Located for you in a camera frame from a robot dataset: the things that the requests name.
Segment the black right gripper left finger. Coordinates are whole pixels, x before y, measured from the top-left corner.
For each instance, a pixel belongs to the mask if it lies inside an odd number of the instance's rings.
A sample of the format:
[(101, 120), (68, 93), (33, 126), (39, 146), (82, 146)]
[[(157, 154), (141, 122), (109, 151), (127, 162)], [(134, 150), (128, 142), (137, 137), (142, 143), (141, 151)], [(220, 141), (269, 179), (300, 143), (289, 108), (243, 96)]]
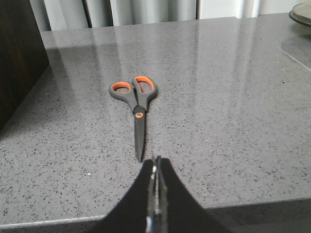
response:
[(112, 211), (90, 233), (153, 233), (155, 221), (156, 160), (148, 159), (133, 185)]

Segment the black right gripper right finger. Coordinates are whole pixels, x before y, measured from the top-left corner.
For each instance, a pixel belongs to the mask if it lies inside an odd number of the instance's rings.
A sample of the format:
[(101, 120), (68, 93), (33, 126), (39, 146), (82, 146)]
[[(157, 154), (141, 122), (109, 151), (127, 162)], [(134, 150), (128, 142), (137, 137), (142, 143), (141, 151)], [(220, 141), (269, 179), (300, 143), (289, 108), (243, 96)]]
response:
[(161, 233), (229, 233), (195, 200), (168, 158), (157, 157)]

